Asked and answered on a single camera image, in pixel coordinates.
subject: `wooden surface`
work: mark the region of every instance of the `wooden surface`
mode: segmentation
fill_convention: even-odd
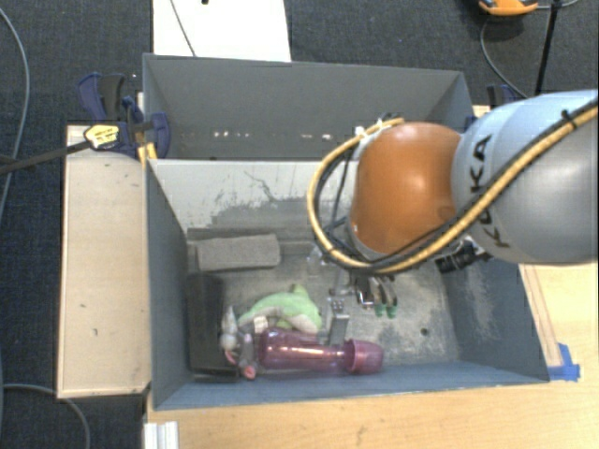
[[[86,127],[69,126],[68,143]],[[66,158],[56,391],[140,393],[150,381],[139,162],[85,150]]]
[[[150,409],[148,420],[177,420],[182,449],[599,447],[597,265],[536,270],[557,340],[569,346],[582,367],[578,383],[195,411]]]

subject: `foam block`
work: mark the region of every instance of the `foam block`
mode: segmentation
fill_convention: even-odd
[[[273,268],[281,263],[281,247],[273,234],[204,239],[196,243],[200,271]]]

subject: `gray bin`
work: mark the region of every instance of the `gray bin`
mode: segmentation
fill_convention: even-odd
[[[447,275],[434,264],[403,273],[394,282],[395,320],[350,308],[349,335],[386,347],[378,374],[276,374],[211,384],[195,381],[188,366],[184,287],[196,270],[189,257],[194,240],[276,234],[279,267],[223,274],[227,303],[241,307],[300,282],[326,312],[336,268],[314,270],[308,259],[313,239],[304,198],[315,160],[354,126],[388,111],[461,131],[472,111],[461,73],[145,55],[144,104],[147,113],[166,111],[173,132],[169,158],[151,161],[146,171],[157,410],[548,381],[518,267],[500,261]],[[323,194],[324,212],[338,180],[333,175]],[[349,198],[343,194],[342,207]]]

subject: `blue tape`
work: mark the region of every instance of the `blue tape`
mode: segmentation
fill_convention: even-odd
[[[580,378],[580,365],[572,362],[570,350],[565,344],[558,342],[560,353],[562,353],[563,364],[548,368],[551,381],[573,381],[576,383]]]

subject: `purple bottle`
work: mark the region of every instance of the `purple bottle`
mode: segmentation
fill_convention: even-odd
[[[383,366],[383,348],[363,340],[324,346],[318,343],[315,335],[274,327],[260,335],[258,361],[265,369],[345,370],[352,374],[372,374]]]

